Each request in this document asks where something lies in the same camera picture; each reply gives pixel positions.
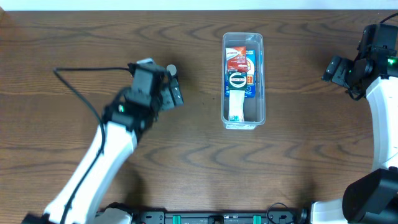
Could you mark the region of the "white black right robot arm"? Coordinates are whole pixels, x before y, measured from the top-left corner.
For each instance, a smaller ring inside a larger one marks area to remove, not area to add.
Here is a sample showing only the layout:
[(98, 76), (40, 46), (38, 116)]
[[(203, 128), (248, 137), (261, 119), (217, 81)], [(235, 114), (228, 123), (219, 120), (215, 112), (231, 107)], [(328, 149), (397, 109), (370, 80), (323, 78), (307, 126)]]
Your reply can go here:
[(397, 27), (384, 21), (364, 28), (355, 59), (334, 56), (322, 79), (367, 100), (373, 122), (371, 172), (343, 197), (314, 202), (309, 223), (397, 223)]

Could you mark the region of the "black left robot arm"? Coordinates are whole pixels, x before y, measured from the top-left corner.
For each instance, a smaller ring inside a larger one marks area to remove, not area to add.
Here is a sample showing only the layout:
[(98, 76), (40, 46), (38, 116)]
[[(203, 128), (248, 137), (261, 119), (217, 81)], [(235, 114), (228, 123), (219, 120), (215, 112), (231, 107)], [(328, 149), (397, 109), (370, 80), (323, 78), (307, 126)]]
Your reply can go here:
[(158, 120), (159, 112), (183, 105), (175, 65), (162, 67), (151, 58), (125, 68), (131, 85), (95, 113), (98, 128), (90, 148), (66, 186), (41, 216), (28, 213), (26, 223), (134, 223), (134, 213), (121, 203), (100, 210), (110, 183), (133, 154), (142, 135)]

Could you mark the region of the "blue Kool Fever box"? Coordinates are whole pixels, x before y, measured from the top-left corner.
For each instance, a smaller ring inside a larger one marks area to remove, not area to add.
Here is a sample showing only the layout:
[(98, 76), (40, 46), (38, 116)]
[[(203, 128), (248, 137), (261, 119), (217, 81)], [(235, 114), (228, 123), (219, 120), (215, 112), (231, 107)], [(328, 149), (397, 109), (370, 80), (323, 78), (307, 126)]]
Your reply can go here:
[[(245, 90), (245, 97), (246, 98), (254, 98), (256, 95), (256, 75), (257, 75), (256, 51), (254, 49), (248, 49), (246, 47), (246, 58), (247, 58), (247, 63), (248, 63), (248, 71), (245, 73), (247, 73), (248, 85)], [(229, 71), (234, 71), (234, 70), (227, 70), (227, 68), (226, 68), (225, 76), (224, 76), (224, 95), (225, 95), (225, 97), (229, 97), (229, 91), (230, 91), (228, 89), (228, 84), (227, 84), (227, 78), (228, 78)]]

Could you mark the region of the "dark bottle white cap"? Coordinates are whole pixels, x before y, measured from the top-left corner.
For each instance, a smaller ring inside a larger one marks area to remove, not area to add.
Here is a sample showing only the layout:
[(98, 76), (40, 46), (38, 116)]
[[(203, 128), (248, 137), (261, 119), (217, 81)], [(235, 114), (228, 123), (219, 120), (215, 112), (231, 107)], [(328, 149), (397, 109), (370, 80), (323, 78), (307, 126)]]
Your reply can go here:
[(174, 64), (167, 65), (166, 69), (170, 73), (171, 77), (177, 76), (177, 68)]

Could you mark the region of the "clear plastic container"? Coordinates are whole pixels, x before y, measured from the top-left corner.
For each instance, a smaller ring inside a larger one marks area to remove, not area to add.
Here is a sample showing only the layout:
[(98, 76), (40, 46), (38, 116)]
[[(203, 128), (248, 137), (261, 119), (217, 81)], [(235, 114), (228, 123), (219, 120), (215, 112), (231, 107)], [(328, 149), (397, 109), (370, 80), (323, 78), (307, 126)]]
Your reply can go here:
[[(256, 51), (257, 75), (256, 95), (254, 98), (244, 99), (244, 121), (234, 122), (228, 119), (229, 97), (224, 95), (225, 48), (246, 46)], [(221, 94), (221, 120), (226, 129), (255, 129), (266, 120), (266, 94), (264, 78), (264, 42), (261, 34), (248, 32), (227, 32), (223, 36), (222, 56), (222, 94)]]

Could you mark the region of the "white green medicine box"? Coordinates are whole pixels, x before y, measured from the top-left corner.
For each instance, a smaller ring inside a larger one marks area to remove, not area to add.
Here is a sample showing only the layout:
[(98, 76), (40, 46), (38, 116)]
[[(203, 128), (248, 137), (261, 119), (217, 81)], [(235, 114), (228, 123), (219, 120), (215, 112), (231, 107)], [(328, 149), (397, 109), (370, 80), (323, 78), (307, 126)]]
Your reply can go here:
[(234, 122), (244, 121), (244, 90), (230, 90), (229, 91), (229, 111), (228, 119)]

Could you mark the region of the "red white small box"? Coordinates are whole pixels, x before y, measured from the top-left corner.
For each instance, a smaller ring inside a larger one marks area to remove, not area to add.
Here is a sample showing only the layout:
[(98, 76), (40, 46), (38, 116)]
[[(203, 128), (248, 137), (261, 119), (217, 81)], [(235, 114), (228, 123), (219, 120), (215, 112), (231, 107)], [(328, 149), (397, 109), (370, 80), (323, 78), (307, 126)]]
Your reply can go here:
[(226, 68), (237, 72), (247, 72), (248, 63), (246, 58), (246, 47), (227, 47), (225, 48)]

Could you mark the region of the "dark green round tin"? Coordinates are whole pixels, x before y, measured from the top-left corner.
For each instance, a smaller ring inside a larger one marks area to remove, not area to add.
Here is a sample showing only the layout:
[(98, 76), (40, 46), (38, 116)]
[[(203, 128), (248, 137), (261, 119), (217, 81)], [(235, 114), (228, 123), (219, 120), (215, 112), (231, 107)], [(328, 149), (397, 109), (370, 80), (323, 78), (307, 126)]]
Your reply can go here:
[(248, 85), (247, 73), (229, 71), (227, 84), (229, 90), (243, 90), (245, 91)]

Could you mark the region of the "black mounting rail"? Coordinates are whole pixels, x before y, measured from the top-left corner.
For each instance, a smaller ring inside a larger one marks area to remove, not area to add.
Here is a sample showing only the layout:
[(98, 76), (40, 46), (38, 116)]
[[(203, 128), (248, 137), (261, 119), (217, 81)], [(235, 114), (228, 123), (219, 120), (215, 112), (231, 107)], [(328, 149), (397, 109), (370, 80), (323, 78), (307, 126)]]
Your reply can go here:
[(268, 212), (165, 212), (133, 211), (125, 212), (109, 208), (97, 214), (95, 223), (104, 224), (266, 224), (266, 223), (344, 223), (343, 216), (332, 220), (328, 214), (325, 218), (311, 218), (305, 210), (289, 212), (283, 209)]

